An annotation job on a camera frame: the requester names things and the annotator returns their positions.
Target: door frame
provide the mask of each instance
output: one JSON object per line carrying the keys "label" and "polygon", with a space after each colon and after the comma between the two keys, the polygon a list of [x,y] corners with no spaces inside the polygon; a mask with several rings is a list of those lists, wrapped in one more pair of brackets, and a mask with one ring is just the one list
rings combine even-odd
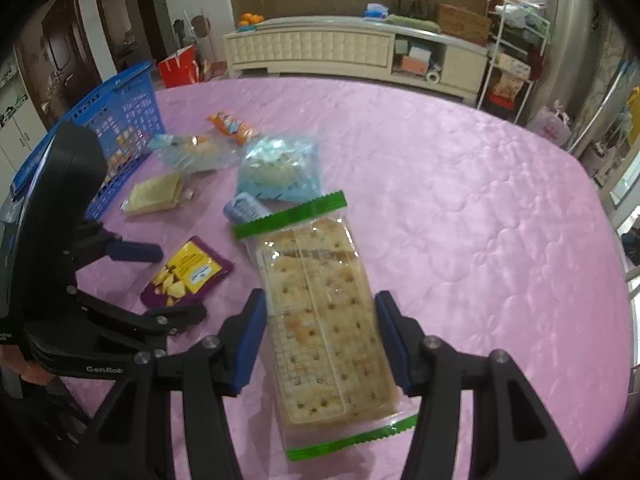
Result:
{"label": "door frame", "polygon": [[[47,3],[49,0],[40,0],[38,2],[38,6],[42,6]],[[78,46],[78,50],[80,52],[80,59],[82,64],[87,68],[88,75],[93,78],[95,82],[95,86],[98,86],[102,83],[102,78],[100,77],[100,73],[98,72],[98,67],[95,65],[94,56],[91,53],[91,47],[89,46],[89,40],[86,36],[86,31],[84,30],[84,23],[82,22],[82,14],[80,13],[80,3],[79,0],[67,0],[72,3],[72,12],[71,12],[71,25],[74,32],[74,39],[76,40],[76,45]],[[31,79],[31,75],[25,69],[24,62],[24,52],[22,51],[22,47],[20,45],[20,41],[18,40],[14,44],[16,59],[18,61],[18,68],[20,69],[20,74],[22,75],[22,80],[24,82],[24,87],[26,88],[27,95],[33,105],[36,108],[36,111],[40,117],[40,120],[45,125],[47,130],[49,130],[53,124],[50,124],[49,119],[46,117],[44,112],[42,111],[42,101],[40,99],[40,94],[36,89],[36,85]]]}
{"label": "door frame", "polygon": [[[115,46],[113,38],[109,33],[109,27],[107,26],[107,20],[104,16],[104,7],[102,0],[95,0],[98,7],[98,15],[100,16],[100,23],[102,24],[102,30],[104,31],[104,37],[107,40],[109,52],[111,53],[111,59],[116,66],[115,58]],[[156,15],[156,7],[154,0],[138,0],[138,8],[140,10],[140,16],[142,17],[142,26],[145,29],[146,41],[149,44],[149,50],[151,56],[156,59],[156,62],[160,62],[166,58],[167,53],[164,47],[164,41],[162,40],[162,32],[160,31],[160,24],[158,23],[158,16]]]}

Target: white plastic bag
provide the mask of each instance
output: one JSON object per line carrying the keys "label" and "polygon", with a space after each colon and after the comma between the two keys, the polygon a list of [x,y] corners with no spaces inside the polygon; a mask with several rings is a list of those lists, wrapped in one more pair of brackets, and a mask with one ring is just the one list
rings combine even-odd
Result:
{"label": "white plastic bag", "polygon": [[564,113],[558,101],[555,102],[554,108],[542,108],[527,124],[527,130],[544,137],[559,148],[562,148],[571,137],[569,116]]}

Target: pink tablecloth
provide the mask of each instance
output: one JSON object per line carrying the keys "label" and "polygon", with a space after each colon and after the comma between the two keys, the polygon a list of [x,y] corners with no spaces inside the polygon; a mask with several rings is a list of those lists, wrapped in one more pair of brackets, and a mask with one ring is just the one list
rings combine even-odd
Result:
{"label": "pink tablecloth", "polygon": [[[579,466],[622,414],[632,353],[630,306],[614,235],[580,165],[546,140],[471,108],[375,84],[306,78],[242,79],[158,93],[169,132],[201,133],[228,110],[265,132],[315,136],[327,190],[343,189],[372,289],[390,289],[426,333],[460,351],[507,349],[546,403]],[[150,158],[104,216],[106,227],[171,255],[199,235],[236,270],[207,298],[208,319],[170,342],[187,349],[238,312],[258,277],[222,215],[236,170],[200,178],[181,209],[125,222],[133,184],[161,171]],[[143,312],[138,295],[155,267],[102,260],[81,288]],[[109,383],[72,380],[94,412]],[[177,477],[189,478],[179,399]],[[248,480],[399,478],[412,431],[331,456],[287,463],[262,362],[225,401]],[[455,478],[468,471],[465,398]]]}

